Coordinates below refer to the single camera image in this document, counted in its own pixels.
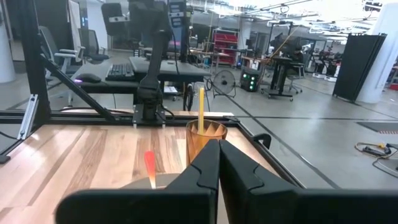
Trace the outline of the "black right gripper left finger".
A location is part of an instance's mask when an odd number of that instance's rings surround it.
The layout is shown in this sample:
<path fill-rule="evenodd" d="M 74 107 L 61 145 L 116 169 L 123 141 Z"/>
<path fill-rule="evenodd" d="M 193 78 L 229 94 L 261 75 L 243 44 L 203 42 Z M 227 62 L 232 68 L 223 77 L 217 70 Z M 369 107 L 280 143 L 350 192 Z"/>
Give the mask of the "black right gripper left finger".
<path fill-rule="evenodd" d="M 167 187 L 166 224 L 216 224 L 220 144 L 210 140 L 189 166 Z"/>

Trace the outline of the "metal fork with red handle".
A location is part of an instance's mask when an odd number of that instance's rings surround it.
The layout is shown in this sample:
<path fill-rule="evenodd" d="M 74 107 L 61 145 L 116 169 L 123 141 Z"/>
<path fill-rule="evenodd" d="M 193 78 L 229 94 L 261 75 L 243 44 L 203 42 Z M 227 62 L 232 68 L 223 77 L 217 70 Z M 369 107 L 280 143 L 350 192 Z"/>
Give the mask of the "metal fork with red handle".
<path fill-rule="evenodd" d="M 150 186 L 156 189 L 156 172 L 155 172 L 155 154 L 153 151 L 146 151 L 144 153 L 144 161 L 146 164 L 147 175 L 149 178 Z"/>

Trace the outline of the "orange faceted cup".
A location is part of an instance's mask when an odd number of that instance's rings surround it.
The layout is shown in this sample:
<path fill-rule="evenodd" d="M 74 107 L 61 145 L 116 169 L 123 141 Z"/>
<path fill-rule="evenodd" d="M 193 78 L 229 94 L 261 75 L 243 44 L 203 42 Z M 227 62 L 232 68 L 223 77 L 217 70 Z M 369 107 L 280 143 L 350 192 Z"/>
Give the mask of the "orange faceted cup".
<path fill-rule="evenodd" d="M 211 139 L 226 139 L 228 129 L 225 125 L 216 121 L 204 119 L 203 127 L 198 119 L 187 124 L 186 141 L 187 141 L 187 164 L 191 164 L 194 158 L 205 147 Z"/>

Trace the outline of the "black office chair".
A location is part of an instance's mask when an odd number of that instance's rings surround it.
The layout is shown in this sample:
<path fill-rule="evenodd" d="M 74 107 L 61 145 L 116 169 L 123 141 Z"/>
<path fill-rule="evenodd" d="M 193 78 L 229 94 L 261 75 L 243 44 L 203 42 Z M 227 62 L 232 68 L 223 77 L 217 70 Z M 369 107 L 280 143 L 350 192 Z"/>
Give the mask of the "black office chair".
<path fill-rule="evenodd" d="M 294 81 L 302 79 L 305 77 L 304 73 L 304 64 L 303 63 L 291 63 L 289 65 L 289 71 L 287 75 L 287 79 L 290 81 L 289 83 L 289 91 L 295 90 L 296 94 L 303 92 L 303 90 L 296 86 Z"/>
<path fill-rule="evenodd" d="M 105 48 L 100 47 L 94 30 L 81 28 L 79 29 L 79 35 L 81 45 L 85 48 L 83 53 L 85 59 L 91 59 L 94 61 L 109 59 L 109 56 L 105 54 Z"/>

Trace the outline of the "white board panel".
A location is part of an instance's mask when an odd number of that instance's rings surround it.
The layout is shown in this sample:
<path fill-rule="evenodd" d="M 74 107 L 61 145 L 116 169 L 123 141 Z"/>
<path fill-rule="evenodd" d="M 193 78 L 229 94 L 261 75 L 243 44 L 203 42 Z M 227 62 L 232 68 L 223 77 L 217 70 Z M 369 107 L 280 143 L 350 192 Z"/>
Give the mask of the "white board panel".
<path fill-rule="evenodd" d="M 81 28 L 80 5 L 73 0 L 68 0 L 68 13 L 72 32 L 73 49 L 79 51 L 81 47 L 79 35 L 79 29 Z"/>

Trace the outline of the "black keyboard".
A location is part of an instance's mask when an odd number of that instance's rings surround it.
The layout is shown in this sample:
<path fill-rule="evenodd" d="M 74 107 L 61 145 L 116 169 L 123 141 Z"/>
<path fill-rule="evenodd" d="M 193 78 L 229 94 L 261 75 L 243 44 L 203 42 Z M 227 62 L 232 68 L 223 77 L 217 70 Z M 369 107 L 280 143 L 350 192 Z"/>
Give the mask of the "black keyboard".
<path fill-rule="evenodd" d="M 113 64 L 106 75 L 106 81 L 132 82 L 135 80 L 134 71 L 130 64 Z"/>

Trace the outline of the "black computer mouse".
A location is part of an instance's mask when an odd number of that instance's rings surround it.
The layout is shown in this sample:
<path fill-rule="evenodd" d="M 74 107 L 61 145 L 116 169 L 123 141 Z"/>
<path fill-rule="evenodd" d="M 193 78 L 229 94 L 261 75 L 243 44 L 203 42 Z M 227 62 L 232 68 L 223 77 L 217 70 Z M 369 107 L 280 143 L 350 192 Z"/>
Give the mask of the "black computer mouse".
<path fill-rule="evenodd" d="M 92 73 L 81 73 L 76 76 L 75 80 L 79 80 L 80 82 L 87 83 L 101 83 L 102 79 Z"/>

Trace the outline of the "grey office chair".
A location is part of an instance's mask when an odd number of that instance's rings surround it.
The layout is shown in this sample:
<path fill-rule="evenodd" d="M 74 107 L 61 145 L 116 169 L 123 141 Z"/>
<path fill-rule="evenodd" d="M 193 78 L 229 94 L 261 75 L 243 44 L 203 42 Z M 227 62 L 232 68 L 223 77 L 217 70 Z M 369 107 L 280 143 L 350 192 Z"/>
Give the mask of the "grey office chair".
<path fill-rule="evenodd" d="M 81 62 L 85 47 L 78 46 L 78 50 L 59 49 L 47 27 L 39 26 L 39 32 L 41 49 L 46 59 L 55 63 L 68 77 L 72 77 L 78 71 L 80 65 L 71 65 L 71 61 L 77 59 L 78 62 Z"/>

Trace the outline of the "black office desk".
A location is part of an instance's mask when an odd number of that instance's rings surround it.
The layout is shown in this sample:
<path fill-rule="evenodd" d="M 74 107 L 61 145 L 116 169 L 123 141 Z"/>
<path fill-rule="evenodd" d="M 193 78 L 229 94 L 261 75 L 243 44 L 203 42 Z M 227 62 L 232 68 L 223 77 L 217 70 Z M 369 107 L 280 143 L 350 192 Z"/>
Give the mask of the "black office desk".
<path fill-rule="evenodd" d="M 106 76 L 113 65 L 129 64 L 135 74 L 135 80 L 129 81 L 107 81 Z M 87 93 L 96 94 L 135 94 L 140 80 L 146 75 L 149 61 L 143 57 L 112 57 L 99 64 L 86 63 L 72 76 L 72 80 Z M 78 78 L 81 74 L 91 74 L 98 77 L 99 83 L 83 82 Z M 160 66 L 158 80 L 164 82 L 193 83 L 202 82 L 211 73 L 197 68 L 189 63 L 164 60 Z"/>

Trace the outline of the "black floor fan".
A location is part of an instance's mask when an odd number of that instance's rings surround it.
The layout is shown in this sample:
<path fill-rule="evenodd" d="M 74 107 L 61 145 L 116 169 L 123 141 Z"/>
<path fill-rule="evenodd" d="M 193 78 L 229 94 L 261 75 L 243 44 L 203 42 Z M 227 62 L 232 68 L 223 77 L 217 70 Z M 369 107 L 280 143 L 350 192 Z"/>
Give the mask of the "black floor fan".
<path fill-rule="evenodd" d="M 212 81 L 213 96 L 236 96 L 236 79 L 228 70 L 218 72 Z"/>

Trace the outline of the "black standing desk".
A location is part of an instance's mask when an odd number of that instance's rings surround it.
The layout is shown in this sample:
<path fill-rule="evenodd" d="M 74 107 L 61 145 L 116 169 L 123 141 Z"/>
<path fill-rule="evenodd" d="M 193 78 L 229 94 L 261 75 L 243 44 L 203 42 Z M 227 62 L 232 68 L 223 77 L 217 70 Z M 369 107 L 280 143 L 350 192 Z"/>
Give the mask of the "black standing desk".
<path fill-rule="evenodd" d="M 273 96 L 287 97 L 290 101 L 293 101 L 293 95 L 290 93 L 284 93 L 285 80 L 287 77 L 286 66 L 290 65 L 292 62 L 291 58 L 287 57 L 274 57 L 275 68 L 271 84 L 268 88 L 262 88 L 261 93 L 267 94 L 268 99 Z"/>

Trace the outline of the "red shelving rack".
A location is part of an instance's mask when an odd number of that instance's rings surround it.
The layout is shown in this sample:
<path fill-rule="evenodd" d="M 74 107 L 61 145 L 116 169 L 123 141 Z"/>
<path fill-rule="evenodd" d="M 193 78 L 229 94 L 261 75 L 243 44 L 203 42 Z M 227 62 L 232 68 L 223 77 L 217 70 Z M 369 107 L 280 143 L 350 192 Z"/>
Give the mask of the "red shelving rack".
<path fill-rule="evenodd" d="M 239 32 L 215 29 L 212 33 L 213 49 L 219 55 L 219 64 L 236 65 Z"/>

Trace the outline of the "person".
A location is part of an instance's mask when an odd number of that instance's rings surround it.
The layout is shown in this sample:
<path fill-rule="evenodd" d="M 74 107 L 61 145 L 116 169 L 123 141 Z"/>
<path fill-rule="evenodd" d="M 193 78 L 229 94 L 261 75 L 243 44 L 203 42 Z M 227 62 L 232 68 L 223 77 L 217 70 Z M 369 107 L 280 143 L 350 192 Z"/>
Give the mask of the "person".
<path fill-rule="evenodd" d="M 290 56 L 293 62 L 296 63 L 303 63 L 303 53 L 301 47 L 296 47 L 293 51 L 292 55 Z"/>

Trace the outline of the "black diagonal frame strut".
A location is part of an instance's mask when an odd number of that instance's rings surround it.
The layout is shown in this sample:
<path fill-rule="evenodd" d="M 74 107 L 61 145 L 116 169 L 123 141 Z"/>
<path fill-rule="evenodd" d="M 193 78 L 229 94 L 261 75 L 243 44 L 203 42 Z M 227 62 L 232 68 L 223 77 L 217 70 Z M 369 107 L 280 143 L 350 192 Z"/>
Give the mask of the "black diagonal frame strut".
<path fill-rule="evenodd" d="M 91 106 L 98 114 L 100 114 L 107 121 L 115 121 L 115 116 L 107 109 L 102 107 L 95 101 L 87 92 L 79 87 L 71 78 L 64 74 L 57 65 L 51 60 L 47 59 L 44 54 L 40 54 L 40 59 L 44 67 L 53 73 L 64 85 L 66 85 L 72 92 L 78 95 L 85 103 Z"/>

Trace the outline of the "silver aluminium bracket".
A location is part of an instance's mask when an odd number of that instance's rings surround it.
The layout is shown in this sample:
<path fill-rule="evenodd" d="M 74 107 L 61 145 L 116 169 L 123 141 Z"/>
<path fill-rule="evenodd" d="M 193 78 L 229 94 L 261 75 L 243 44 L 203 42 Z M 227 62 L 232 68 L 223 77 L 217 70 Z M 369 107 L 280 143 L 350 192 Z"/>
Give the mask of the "silver aluminium bracket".
<path fill-rule="evenodd" d="M 27 108 L 25 110 L 24 117 L 21 123 L 21 127 L 17 135 L 17 140 L 25 140 L 30 135 L 38 104 L 39 96 L 37 94 L 30 95 Z"/>

